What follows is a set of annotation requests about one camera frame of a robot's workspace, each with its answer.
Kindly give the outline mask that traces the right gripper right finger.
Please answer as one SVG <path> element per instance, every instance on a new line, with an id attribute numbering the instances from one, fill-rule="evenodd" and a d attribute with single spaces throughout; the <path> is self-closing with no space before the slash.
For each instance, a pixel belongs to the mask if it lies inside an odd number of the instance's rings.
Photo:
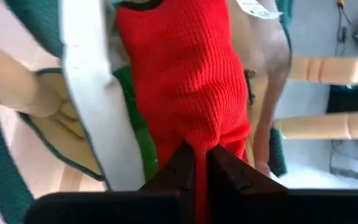
<path id="1" fill-rule="evenodd" d="M 208 152 L 208 186 L 244 195 L 286 195 L 287 188 L 218 145 Z"/>

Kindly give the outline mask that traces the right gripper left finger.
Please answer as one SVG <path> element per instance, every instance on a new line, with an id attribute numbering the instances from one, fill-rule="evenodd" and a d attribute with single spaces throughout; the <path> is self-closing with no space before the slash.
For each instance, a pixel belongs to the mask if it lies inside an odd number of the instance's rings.
<path id="1" fill-rule="evenodd" d="M 139 190 L 141 192 L 173 190 L 192 193 L 194 180 L 194 151 L 189 144 L 182 142 L 168 162 Z"/>

